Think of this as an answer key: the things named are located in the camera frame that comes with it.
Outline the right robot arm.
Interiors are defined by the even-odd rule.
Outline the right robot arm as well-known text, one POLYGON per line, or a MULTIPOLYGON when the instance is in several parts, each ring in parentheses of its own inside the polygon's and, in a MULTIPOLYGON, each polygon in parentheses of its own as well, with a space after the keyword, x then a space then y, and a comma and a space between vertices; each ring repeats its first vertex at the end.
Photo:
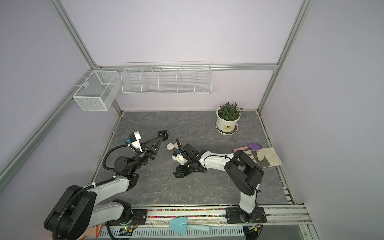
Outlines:
POLYGON ((264 176, 264 170, 244 151, 233 154, 215 154, 210 151, 198 151, 191 145, 182 146, 176 140, 178 150, 173 153, 173 160, 179 162, 176 178, 184 178, 191 173, 206 173, 208 170, 223 171, 228 174, 240 191, 240 203, 237 208, 226 208, 229 224, 264 224, 267 222, 265 210, 258 206, 257 196, 264 176))

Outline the black earbud charging case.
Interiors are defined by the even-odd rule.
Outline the black earbud charging case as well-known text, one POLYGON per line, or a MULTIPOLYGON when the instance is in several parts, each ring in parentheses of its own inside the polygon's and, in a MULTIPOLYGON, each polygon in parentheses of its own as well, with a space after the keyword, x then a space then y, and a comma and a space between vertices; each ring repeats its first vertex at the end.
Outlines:
POLYGON ((167 130, 159 131, 158 136, 161 137, 163 141, 166 141, 169 138, 169 134, 167 130))

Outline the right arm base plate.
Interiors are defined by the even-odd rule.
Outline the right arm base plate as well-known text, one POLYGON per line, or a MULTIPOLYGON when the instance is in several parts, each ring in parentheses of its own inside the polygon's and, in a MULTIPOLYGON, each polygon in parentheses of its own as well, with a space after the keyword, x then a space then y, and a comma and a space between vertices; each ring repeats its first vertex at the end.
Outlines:
POLYGON ((226 219, 228 224, 264 224, 267 222, 265 210, 256 206, 249 214, 240 207, 226 208, 226 219))

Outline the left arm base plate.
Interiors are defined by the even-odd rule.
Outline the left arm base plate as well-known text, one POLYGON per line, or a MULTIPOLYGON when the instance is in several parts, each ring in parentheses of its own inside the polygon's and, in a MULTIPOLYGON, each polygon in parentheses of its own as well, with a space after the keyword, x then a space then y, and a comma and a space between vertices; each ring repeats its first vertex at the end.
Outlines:
POLYGON ((131 214, 131 220, 129 222, 124 222, 123 220, 113 220, 109 221, 110 226, 143 226, 146 224, 147 220, 147 209, 133 209, 131 214))

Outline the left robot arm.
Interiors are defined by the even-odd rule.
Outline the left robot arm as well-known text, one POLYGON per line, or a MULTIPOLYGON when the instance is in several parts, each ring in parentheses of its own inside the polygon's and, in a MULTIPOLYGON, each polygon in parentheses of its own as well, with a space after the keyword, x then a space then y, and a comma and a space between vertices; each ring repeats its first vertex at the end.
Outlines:
POLYGON ((102 201, 131 190, 139 178, 136 171, 146 165, 149 159, 155 158, 162 142, 168 137, 166 130, 159 131, 157 137, 141 143, 139 134, 135 132, 125 144, 108 151, 106 158, 122 147, 131 148, 135 155, 117 158, 112 168, 103 160, 103 168, 114 172, 114 176, 108 180, 91 183, 86 187, 68 187, 44 222, 45 229, 52 232, 52 238, 77 240, 88 229, 111 221, 117 221, 121 225, 140 223, 140 218, 134 215, 130 203, 113 200, 103 205, 102 201))

